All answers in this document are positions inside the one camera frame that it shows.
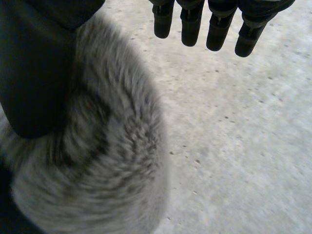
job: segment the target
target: gray concrete ground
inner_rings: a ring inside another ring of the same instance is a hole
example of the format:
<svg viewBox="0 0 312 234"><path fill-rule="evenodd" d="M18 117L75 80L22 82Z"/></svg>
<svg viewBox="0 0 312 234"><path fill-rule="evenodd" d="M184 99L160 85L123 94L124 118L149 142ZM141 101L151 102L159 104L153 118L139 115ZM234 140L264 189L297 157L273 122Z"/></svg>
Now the gray concrete ground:
<svg viewBox="0 0 312 234"><path fill-rule="evenodd" d="M180 7L167 39L147 0L107 0L163 95L171 201L157 234L312 233L312 1L267 26L248 58L234 54L236 14L221 51L180 42Z"/></svg>

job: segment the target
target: concrete floor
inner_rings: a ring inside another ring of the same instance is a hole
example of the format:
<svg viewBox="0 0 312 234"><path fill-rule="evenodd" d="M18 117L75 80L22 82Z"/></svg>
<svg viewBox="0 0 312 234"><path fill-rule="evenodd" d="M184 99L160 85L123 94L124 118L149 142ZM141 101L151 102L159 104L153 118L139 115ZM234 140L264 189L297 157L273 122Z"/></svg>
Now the concrete floor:
<svg viewBox="0 0 312 234"><path fill-rule="evenodd" d="M163 95L171 202L157 234L312 233L312 1L268 24L248 58L234 53L237 12L221 51L180 42L180 7L167 39L147 0L107 0Z"/></svg>

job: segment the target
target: gray fur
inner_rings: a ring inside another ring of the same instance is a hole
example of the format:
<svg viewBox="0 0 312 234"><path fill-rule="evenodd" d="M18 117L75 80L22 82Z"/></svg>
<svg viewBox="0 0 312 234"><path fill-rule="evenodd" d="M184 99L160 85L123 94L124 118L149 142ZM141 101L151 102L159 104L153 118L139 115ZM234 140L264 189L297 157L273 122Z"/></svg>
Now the gray fur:
<svg viewBox="0 0 312 234"><path fill-rule="evenodd" d="M102 15L79 28L75 68L49 135L19 138L0 108L14 200L47 234L149 234L168 186L166 131L149 72Z"/></svg>

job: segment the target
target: speckled concrete surface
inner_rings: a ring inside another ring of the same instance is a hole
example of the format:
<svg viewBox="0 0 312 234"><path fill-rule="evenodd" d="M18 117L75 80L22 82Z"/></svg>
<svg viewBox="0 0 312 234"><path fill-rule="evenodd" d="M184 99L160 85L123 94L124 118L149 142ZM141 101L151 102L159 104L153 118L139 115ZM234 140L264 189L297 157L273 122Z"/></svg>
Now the speckled concrete surface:
<svg viewBox="0 0 312 234"><path fill-rule="evenodd" d="M163 94L171 202L157 234L312 233L312 1L297 0L267 26L248 58L234 54L236 14L221 51L153 34L147 0L107 0Z"/></svg>

